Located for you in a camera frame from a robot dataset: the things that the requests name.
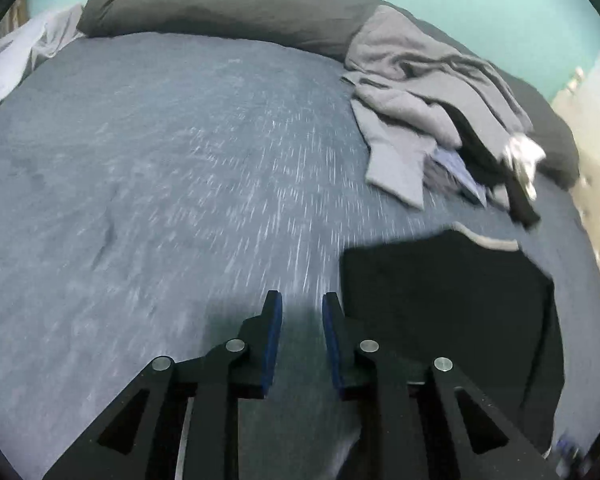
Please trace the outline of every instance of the silver screw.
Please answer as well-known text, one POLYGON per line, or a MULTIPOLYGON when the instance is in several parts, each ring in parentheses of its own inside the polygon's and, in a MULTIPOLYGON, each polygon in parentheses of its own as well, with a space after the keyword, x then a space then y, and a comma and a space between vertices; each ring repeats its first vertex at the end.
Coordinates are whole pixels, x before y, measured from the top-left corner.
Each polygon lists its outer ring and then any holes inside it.
POLYGON ((454 367, 454 364, 451 362, 451 359, 446 357, 438 357, 435 361, 433 361, 433 365, 440 370, 441 372, 448 372, 451 368, 454 367))
POLYGON ((229 339, 224 347, 229 352, 241 352, 244 349, 245 344, 242 339, 229 339))
POLYGON ((157 357, 151 361, 151 366, 156 372, 161 372, 171 366, 171 359, 165 356, 157 357))
POLYGON ((368 354, 377 352, 379 348, 380 345, 373 339, 365 339, 363 342, 360 343, 360 349, 368 354))

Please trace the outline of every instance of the curtain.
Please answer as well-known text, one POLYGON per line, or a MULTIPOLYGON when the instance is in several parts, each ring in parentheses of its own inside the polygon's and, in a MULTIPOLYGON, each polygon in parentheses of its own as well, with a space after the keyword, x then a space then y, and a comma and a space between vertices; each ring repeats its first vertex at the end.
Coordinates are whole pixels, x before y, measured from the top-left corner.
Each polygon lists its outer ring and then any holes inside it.
POLYGON ((0 38, 16 30, 29 19, 27 0, 16 0, 0 20, 0 38))

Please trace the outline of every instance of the gray pillow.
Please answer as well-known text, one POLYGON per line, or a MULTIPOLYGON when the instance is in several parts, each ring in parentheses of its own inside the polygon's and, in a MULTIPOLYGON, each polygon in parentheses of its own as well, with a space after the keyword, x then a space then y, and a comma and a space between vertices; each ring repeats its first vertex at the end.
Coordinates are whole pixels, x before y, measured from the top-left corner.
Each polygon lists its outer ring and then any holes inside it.
MULTIPOLYGON (((344 61, 353 36, 382 0, 89 0, 78 28, 88 36, 179 32, 269 41, 344 61)), ((424 33, 472 54, 430 23, 424 33)), ((534 124, 531 137, 547 158, 540 170, 561 187, 578 177, 578 151, 569 127, 531 85, 499 70, 534 124)))

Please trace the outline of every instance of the bed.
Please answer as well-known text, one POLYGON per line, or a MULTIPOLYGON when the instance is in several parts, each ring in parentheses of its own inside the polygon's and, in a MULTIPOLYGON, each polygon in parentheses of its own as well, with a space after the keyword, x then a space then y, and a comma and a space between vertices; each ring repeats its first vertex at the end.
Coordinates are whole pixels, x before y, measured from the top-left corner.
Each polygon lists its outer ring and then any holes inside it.
POLYGON ((240 404, 243 478, 334 478, 358 421, 330 384, 320 298, 350 243, 459 221, 516 238, 555 281, 566 385, 555 436, 600 430, 600 273, 568 192, 540 225, 363 182, 368 150, 327 57, 250 40, 83 38, 0 106, 0 447, 39 479, 154 356, 230 338, 280 290, 267 402, 240 404))

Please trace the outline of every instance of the blue-gray bed sheet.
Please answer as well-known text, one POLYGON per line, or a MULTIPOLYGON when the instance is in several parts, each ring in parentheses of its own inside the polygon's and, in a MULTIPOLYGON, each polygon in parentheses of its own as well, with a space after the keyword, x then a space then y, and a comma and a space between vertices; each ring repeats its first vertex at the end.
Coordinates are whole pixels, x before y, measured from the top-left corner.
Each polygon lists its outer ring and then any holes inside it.
POLYGON ((257 41, 81 39, 0 106, 0 446, 25 480, 154 356, 203 354, 270 288, 284 297, 279 359, 266 402, 240 402, 241 478, 334 478, 358 432, 320 323, 340 251, 453 221, 516 238, 554 278, 555 434, 592 443, 600 274, 568 193, 538 177, 531 232, 460 198, 403 205, 364 183, 342 72, 257 41))

